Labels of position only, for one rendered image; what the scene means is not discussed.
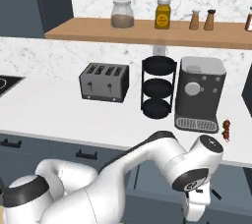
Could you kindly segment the glass jar with brown contents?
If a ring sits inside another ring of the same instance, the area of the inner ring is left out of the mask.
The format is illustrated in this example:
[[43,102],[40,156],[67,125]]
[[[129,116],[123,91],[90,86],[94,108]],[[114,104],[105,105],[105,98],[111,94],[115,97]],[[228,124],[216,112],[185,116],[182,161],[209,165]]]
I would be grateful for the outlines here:
[[111,26],[113,28],[132,28],[134,22],[131,0],[114,0],[111,13]]

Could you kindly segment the grey coffee machine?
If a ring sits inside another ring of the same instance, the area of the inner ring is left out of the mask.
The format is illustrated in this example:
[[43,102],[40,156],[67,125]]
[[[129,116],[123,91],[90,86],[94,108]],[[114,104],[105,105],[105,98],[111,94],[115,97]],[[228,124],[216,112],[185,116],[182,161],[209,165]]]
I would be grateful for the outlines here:
[[174,112],[177,129],[208,134],[219,131],[217,111],[225,77],[218,58],[181,59]]

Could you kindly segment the yellow bottle with grey cap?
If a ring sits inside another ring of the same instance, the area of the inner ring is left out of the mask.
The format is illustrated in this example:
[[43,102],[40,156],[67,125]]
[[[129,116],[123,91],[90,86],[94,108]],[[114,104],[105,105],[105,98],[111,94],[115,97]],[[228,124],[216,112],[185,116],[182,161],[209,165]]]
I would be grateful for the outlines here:
[[157,0],[155,18],[156,29],[169,29],[170,12],[170,0]]

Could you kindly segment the dark blue tall cupboard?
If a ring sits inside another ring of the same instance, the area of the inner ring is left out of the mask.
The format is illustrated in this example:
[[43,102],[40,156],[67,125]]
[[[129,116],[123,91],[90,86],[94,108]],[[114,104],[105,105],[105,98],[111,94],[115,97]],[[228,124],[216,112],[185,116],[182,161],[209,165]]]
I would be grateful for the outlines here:
[[72,0],[0,0],[0,36],[44,38],[73,17]]

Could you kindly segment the grey four-slot toaster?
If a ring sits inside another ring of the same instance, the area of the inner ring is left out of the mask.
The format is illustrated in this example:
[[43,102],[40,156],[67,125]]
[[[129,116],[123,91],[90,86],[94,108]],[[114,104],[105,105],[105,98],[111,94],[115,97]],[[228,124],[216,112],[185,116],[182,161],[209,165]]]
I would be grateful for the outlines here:
[[83,99],[122,103],[129,88],[129,66],[89,63],[79,82]]

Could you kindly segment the wooden wall shelf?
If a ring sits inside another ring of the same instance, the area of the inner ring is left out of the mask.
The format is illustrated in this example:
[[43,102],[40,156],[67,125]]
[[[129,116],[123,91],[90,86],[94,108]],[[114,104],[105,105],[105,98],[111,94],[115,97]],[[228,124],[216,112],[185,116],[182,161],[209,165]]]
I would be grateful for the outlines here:
[[215,22],[214,29],[189,28],[189,21],[172,21],[170,29],[155,29],[151,20],[136,20],[133,28],[113,28],[110,19],[73,18],[48,31],[46,39],[252,50],[252,31],[243,23]]

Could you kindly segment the wooden shaker with white top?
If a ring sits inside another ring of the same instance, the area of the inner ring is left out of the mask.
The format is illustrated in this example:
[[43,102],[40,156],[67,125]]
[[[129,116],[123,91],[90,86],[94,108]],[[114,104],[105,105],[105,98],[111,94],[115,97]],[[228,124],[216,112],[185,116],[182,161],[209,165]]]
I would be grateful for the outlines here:
[[192,18],[189,25],[191,30],[197,30],[199,28],[199,13],[199,10],[192,11]]

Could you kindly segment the wooden shaker with black top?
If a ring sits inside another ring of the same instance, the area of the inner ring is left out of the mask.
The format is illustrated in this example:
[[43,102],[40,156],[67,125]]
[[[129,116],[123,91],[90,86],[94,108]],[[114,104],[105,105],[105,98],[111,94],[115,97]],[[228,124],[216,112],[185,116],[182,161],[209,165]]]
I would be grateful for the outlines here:
[[208,11],[208,16],[204,24],[204,30],[213,30],[214,29],[214,17],[215,10],[211,9]]

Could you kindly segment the white wall socket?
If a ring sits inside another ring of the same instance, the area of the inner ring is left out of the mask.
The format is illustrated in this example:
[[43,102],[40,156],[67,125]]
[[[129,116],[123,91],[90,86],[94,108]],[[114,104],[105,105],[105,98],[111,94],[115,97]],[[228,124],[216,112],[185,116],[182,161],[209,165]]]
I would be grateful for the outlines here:
[[166,47],[164,45],[154,45],[153,46],[154,56],[166,56]]

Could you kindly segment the dark blue open drawer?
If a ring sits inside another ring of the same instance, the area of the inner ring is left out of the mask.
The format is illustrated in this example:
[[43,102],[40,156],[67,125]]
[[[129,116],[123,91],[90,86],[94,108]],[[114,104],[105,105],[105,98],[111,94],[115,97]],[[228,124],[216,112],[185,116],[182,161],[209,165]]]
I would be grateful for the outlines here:
[[170,188],[151,162],[130,174],[124,224],[252,224],[252,194],[241,167],[221,165],[211,180],[211,204],[198,222],[183,219],[183,193]]

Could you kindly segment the dark blue drawer front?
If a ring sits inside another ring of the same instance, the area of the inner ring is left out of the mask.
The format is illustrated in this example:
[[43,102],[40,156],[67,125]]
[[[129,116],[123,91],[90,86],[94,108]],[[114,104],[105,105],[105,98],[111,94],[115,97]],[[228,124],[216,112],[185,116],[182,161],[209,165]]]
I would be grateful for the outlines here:
[[[74,144],[52,140],[50,140],[48,143],[50,157],[86,164],[94,167],[96,170],[99,170],[111,159],[114,159],[115,157],[118,157],[123,153],[123,150],[119,149],[110,149],[83,144]],[[76,152],[79,149],[81,149],[83,153],[90,154],[94,154],[97,151],[97,160],[89,160],[76,157]]]
[[0,134],[0,141],[22,141],[21,148],[0,145],[0,185],[9,186],[16,179],[34,173],[36,165],[48,154],[48,141]]

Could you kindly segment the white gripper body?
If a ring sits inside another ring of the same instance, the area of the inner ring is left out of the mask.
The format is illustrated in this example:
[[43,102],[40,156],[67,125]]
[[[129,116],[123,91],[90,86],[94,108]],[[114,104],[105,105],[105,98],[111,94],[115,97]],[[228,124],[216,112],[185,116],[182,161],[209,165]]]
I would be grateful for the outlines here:
[[197,222],[210,204],[209,193],[189,192],[184,198],[184,217],[187,221]]

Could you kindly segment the black hob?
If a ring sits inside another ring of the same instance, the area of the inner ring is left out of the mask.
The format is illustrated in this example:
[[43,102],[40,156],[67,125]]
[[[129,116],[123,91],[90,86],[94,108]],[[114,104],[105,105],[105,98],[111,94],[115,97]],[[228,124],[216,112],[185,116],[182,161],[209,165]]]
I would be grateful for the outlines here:
[[24,77],[0,75],[0,97],[21,82]]

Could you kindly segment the dark appliance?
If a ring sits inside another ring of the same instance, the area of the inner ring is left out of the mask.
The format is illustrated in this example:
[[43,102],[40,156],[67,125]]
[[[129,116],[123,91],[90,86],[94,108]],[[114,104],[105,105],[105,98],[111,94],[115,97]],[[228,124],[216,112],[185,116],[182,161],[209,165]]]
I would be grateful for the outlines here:
[[250,116],[252,117],[252,65],[249,69],[245,86],[242,91],[242,98],[248,109]]

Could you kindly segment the black three-tier stand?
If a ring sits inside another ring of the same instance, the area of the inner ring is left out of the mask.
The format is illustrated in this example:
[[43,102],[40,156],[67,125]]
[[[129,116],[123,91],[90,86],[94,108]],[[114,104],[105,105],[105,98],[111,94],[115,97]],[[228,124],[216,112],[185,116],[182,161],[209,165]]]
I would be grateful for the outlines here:
[[166,56],[142,61],[141,110],[151,119],[163,119],[172,108],[177,63]]

